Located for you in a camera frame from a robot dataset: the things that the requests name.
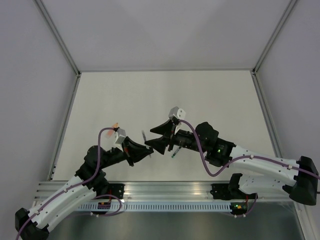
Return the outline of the green pen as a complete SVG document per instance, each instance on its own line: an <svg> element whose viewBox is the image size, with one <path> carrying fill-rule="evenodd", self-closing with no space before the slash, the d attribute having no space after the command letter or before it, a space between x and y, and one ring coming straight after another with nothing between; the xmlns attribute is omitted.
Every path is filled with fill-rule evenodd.
<svg viewBox="0 0 320 240"><path fill-rule="evenodd" d="M181 148L178 147L178 148L173 152L173 154L171 155L171 158L174 158L180 150L181 150Z"/></svg>

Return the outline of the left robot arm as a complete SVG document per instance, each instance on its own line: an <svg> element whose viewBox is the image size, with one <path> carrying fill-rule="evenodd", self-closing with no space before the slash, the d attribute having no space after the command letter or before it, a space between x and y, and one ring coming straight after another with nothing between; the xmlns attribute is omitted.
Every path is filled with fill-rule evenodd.
<svg viewBox="0 0 320 240"><path fill-rule="evenodd" d="M132 167L153 152L151 147L136 143L129 137L123 139L119 148L113 147L108 151L99 144L90 147L84 163L63 187L39 206L20 208L15 213L16 239L46 240L50 231L83 203L104 198L119 200L118 195L113 194L103 169L123 161Z"/></svg>

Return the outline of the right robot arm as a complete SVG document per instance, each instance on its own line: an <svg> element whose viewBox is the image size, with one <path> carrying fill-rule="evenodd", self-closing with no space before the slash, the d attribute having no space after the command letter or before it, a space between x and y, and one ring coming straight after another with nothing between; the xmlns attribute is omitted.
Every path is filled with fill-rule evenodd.
<svg viewBox="0 0 320 240"><path fill-rule="evenodd" d="M236 169L228 184L228 194L235 199L258 193L287 194L297 203L317 203L319 172L313 160L270 157L245 149L219 138L219 132L208 122L193 127L185 120L168 120L150 132L159 138L145 141L160 154L174 146L200 154L206 173L215 178L226 169Z"/></svg>

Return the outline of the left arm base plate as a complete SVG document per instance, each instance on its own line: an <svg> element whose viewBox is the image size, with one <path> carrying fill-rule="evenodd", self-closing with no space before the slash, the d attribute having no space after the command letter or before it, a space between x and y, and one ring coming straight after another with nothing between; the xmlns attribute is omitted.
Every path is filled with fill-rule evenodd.
<svg viewBox="0 0 320 240"><path fill-rule="evenodd" d="M120 200L123 199L125 193L125 184L123 183L110 183L107 189L107 194L116 196Z"/></svg>

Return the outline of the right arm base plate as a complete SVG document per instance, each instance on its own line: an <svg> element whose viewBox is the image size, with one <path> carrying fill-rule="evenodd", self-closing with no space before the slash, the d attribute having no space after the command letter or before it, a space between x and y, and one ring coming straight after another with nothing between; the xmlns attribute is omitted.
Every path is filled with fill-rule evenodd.
<svg viewBox="0 0 320 240"><path fill-rule="evenodd" d="M254 200L258 198L256 193L244 193L240 190L239 184L213 183L211 185L210 194L214 200Z"/></svg>

